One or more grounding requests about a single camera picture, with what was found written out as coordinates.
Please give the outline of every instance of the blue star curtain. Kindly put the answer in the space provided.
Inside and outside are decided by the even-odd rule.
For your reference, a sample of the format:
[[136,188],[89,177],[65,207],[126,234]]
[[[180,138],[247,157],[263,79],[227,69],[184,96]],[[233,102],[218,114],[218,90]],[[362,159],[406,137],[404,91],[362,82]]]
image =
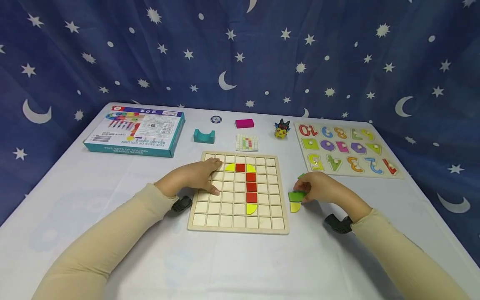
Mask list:
[[372,123],[480,264],[478,2],[0,0],[0,224],[110,101],[323,117]]

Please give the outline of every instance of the pink rectangular block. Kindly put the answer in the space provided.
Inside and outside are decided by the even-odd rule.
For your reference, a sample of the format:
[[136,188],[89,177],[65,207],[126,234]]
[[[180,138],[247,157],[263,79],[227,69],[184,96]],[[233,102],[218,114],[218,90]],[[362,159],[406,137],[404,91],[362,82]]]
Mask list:
[[250,127],[253,127],[253,120],[252,119],[235,120],[235,125],[237,126],[237,128],[250,128]]

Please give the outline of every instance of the child's hand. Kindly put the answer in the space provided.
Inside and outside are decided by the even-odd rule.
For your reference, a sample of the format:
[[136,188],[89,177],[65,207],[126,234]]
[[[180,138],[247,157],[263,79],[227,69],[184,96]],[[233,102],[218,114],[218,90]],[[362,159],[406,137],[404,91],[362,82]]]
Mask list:
[[339,204],[343,199],[356,196],[349,188],[322,172],[311,172],[299,178],[294,191],[307,193],[303,202],[318,200]]
[[189,188],[204,189],[214,195],[220,195],[217,188],[208,181],[208,177],[221,165],[220,159],[209,158],[206,161],[181,166],[173,172],[177,172],[183,178],[185,186]]
[[219,195],[220,192],[208,181],[208,177],[221,165],[222,162],[218,158],[209,158],[206,161],[181,166],[157,181],[155,186],[167,197],[175,196],[184,187],[204,189]]

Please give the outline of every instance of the beige sleeve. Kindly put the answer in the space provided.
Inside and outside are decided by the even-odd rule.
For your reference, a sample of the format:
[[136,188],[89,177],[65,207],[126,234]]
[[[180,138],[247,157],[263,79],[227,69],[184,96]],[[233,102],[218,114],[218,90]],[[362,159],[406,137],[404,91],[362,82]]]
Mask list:
[[177,200],[147,184],[74,241],[47,271],[32,299],[103,299],[110,273]]
[[406,300],[469,300],[462,288],[420,247],[398,231],[379,211],[352,230],[375,255]]

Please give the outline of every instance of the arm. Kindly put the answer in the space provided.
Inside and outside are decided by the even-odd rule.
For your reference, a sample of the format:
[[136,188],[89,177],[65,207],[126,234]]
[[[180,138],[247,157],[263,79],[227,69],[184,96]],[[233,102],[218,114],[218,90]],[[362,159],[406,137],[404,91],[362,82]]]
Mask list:
[[399,232],[380,212],[353,191],[321,173],[300,177],[294,190],[304,202],[317,199],[340,206],[352,219],[352,230],[378,259],[407,300],[468,300],[462,288],[422,249]]
[[149,183],[115,211],[93,225],[53,263],[33,300],[100,300],[110,273],[153,224],[163,219],[182,187],[218,191],[208,182],[221,165],[208,160],[175,169]]

